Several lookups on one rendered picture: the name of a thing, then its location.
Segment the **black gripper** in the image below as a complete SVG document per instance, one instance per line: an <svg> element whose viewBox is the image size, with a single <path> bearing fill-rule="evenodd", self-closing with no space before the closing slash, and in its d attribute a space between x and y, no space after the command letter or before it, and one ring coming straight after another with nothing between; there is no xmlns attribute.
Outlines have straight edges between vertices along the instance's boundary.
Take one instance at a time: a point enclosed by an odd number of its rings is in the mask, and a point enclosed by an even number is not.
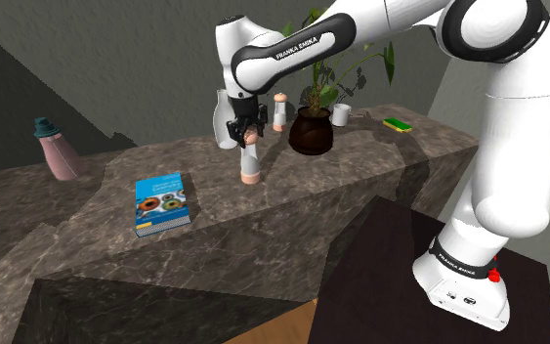
<svg viewBox="0 0 550 344"><path fill-rule="evenodd" d="M263 137L268 122L268 107L260 104L256 96L240 99L229 97L229 102L234 114L233 119L226 123L230 138L244 147L246 124L255 125L258 136Z"/></svg>

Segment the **white pink pepper mill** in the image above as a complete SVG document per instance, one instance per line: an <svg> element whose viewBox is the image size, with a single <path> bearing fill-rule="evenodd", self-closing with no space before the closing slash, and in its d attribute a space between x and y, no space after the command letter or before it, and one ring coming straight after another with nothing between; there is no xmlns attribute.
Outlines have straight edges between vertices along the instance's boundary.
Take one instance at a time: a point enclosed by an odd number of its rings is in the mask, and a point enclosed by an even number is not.
<svg viewBox="0 0 550 344"><path fill-rule="evenodd" d="M286 102L287 96L282 93L274 95L275 110L273 119L273 129L282 132L286 125Z"/></svg>
<svg viewBox="0 0 550 344"><path fill-rule="evenodd" d="M261 170L257 156L256 144L259 135L255 126L247 128L244 134L245 147L241 149L240 178L246 185L254 185L260 182Z"/></svg>

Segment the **green plant in brown pot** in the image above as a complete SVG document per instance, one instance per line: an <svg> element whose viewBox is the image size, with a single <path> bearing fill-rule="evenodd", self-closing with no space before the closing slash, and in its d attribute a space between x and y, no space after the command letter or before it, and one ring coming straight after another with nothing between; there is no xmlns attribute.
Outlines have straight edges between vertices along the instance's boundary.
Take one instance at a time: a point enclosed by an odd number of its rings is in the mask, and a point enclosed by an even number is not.
<svg viewBox="0 0 550 344"><path fill-rule="evenodd" d="M395 51L392 42L383 48L382 52L365 55L357 59L340 76L335 74L335 68L347 52L333 56L335 62L330 64L328 58L317 60L311 64L311 84L302 94L301 100L307 105L297 110L297 116L291 125L288 143L295 151L305 155L320 155L328 152L333 146L333 128L330 122L330 107L338 100L343 91L345 95L350 90L341 81L352 70L361 76L360 65L368 60L380 57L387 74L389 84L392 84L395 73Z"/></svg>

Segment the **white cup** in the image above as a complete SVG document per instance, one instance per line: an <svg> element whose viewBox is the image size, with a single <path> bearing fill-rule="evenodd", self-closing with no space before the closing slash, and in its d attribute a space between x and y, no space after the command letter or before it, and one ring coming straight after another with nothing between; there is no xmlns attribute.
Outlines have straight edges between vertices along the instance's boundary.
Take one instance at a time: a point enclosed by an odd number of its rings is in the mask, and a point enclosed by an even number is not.
<svg viewBox="0 0 550 344"><path fill-rule="evenodd" d="M346 104L335 104L331 114L331 123L336 127L345 127L352 108Z"/></svg>

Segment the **blue book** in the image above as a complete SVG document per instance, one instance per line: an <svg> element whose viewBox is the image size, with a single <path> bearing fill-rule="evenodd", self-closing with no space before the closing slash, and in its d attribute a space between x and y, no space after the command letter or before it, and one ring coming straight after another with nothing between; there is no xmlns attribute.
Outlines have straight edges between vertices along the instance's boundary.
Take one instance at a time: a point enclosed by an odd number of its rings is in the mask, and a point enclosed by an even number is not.
<svg viewBox="0 0 550 344"><path fill-rule="evenodd" d="M139 180L135 184L137 237L147 237L190 223L179 172Z"/></svg>

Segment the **green and yellow sponge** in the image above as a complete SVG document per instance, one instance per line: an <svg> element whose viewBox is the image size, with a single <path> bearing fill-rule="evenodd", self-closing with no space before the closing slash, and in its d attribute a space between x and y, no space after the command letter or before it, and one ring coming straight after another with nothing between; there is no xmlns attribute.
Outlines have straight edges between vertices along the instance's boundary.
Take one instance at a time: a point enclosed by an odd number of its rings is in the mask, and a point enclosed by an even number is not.
<svg viewBox="0 0 550 344"><path fill-rule="evenodd" d="M412 130L412 127L409 124L406 124L394 117L384 119L383 124L401 133L410 132Z"/></svg>

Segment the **pink bottle with teal cap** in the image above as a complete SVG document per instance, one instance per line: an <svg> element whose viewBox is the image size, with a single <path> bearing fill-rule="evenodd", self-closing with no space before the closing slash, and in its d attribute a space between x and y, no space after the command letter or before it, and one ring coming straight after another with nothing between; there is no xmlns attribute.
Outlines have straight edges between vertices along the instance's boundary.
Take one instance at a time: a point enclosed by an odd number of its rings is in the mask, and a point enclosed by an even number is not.
<svg viewBox="0 0 550 344"><path fill-rule="evenodd" d="M60 127L46 117L34 119L34 136L42 146L46 161L57 180L70 181L81 176L85 165L62 134Z"/></svg>

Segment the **dark robot stand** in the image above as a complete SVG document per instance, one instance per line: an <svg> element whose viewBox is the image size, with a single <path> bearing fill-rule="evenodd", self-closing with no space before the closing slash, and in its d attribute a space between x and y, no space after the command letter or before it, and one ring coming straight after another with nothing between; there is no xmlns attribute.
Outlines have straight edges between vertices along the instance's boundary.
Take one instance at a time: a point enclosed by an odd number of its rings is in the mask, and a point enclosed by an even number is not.
<svg viewBox="0 0 550 344"><path fill-rule="evenodd" d="M443 223L376 196L345 254L320 289L309 344L550 344L550 283L544 264L498 254L511 309L500 332L432 305L411 266Z"/></svg>

